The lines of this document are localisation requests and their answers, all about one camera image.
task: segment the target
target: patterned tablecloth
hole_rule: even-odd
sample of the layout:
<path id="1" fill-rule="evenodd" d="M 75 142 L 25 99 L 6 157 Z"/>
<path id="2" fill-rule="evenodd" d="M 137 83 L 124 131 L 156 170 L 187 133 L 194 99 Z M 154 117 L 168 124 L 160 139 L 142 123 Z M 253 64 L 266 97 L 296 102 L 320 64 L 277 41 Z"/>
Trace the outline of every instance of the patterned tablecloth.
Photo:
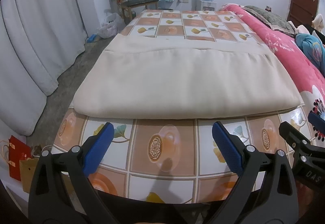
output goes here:
<path id="1" fill-rule="evenodd" d="M 229 11 L 147 10 L 122 34 L 265 45 L 248 25 Z M 292 165 L 293 150 L 279 136 L 278 127 L 287 121 L 312 139 L 313 127 L 306 119 L 309 109 L 301 103 L 285 114 L 223 119 L 221 122 L 245 145 L 252 144 L 259 151 L 270 153 L 284 150 Z M 216 120 L 93 118 L 76 113 L 71 105 L 57 133 L 52 153 L 82 145 L 88 137 L 98 133 L 105 122 L 111 122 L 115 128 L 114 140 L 97 172 L 89 177 L 95 188 L 151 202 L 221 200 L 229 194 L 237 176 L 230 172 L 212 138 L 212 125 Z M 263 173 L 259 173 L 254 190 L 260 188 L 262 180 Z"/>

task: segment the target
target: red paper bag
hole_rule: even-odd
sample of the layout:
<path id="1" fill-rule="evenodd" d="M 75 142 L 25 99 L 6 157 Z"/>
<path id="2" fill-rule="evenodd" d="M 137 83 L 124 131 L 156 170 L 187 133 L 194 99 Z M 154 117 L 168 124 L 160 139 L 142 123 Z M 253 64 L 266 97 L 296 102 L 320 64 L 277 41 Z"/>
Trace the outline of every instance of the red paper bag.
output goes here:
<path id="1" fill-rule="evenodd" d="M 9 139 L 9 175 L 21 181 L 20 163 L 21 160 L 31 158 L 31 149 L 25 143 L 19 141 L 14 136 Z"/>

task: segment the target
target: white plastic bag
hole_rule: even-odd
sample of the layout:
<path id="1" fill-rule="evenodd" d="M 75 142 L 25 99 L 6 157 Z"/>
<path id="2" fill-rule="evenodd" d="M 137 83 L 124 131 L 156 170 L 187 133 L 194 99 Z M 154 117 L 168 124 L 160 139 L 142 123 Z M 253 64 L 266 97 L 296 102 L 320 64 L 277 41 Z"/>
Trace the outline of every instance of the white plastic bag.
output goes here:
<path id="1" fill-rule="evenodd" d="M 106 21 L 102 23 L 98 30 L 98 35 L 102 38 L 109 38 L 120 33 L 125 28 L 124 20 L 117 13 L 110 14 Z"/>

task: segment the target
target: concrete floor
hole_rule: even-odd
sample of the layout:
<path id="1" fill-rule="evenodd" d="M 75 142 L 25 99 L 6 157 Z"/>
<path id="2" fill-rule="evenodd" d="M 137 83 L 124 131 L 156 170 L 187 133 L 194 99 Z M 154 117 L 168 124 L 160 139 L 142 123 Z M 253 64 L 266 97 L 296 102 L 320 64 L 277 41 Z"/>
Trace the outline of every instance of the concrete floor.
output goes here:
<path id="1" fill-rule="evenodd" d="M 76 58 L 68 70 L 59 76 L 57 79 L 58 88 L 52 95 L 48 96 L 45 109 L 36 124 L 35 130 L 27 138 L 29 146 L 40 145 L 43 148 L 47 145 L 53 145 L 56 133 L 74 94 L 112 39 L 101 39 L 95 43 L 86 43 L 85 51 Z"/>

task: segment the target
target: metal bolt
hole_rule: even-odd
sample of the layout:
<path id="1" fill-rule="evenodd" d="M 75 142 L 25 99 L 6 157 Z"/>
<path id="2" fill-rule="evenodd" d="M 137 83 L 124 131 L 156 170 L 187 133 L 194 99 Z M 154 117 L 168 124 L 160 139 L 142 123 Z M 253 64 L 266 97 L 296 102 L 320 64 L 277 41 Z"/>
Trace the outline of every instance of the metal bolt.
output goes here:
<path id="1" fill-rule="evenodd" d="M 247 151 L 249 151 L 249 152 L 251 152 L 251 153 L 255 151 L 255 147 L 252 146 L 252 145 L 248 145 L 248 146 L 246 147 L 246 149 L 247 149 Z"/>
<path id="2" fill-rule="evenodd" d="M 73 146 L 72 149 L 71 149 L 71 151 L 72 151 L 73 153 L 77 153 L 77 152 L 79 152 L 79 151 L 80 151 L 80 146 L 78 146 L 78 145 Z"/>
<path id="3" fill-rule="evenodd" d="M 49 151 L 48 150 L 45 150 L 45 151 L 42 152 L 42 156 L 44 156 L 44 157 L 45 156 L 48 156 L 48 154 L 49 154 Z"/>
<path id="4" fill-rule="evenodd" d="M 285 153 L 284 153 L 284 151 L 282 151 L 282 150 L 278 150 L 278 151 L 277 151 L 277 154 L 280 155 L 280 156 L 285 156 Z"/>

